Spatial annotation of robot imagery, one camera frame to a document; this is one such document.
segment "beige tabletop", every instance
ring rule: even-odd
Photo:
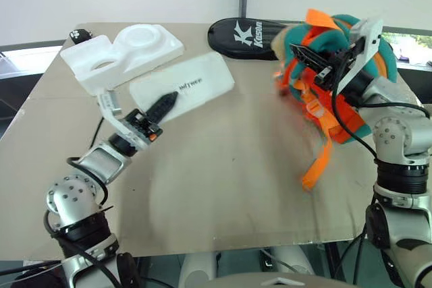
[[[113,40],[127,25],[80,27]],[[211,51],[208,25],[164,26],[186,48],[165,66]],[[369,152],[356,142],[335,145],[317,186],[304,192],[300,179],[320,131],[275,94],[278,62],[225,61],[234,89],[164,124],[109,186],[107,218],[121,250],[148,256],[357,235],[376,178]],[[128,113],[135,107],[128,85],[117,90]],[[0,259],[61,257],[43,229],[46,190],[70,172],[67,157],[86,152],[99,118],[96,99],[57,56],[0,141]],[[105,123],[99,139],[112,133]]]

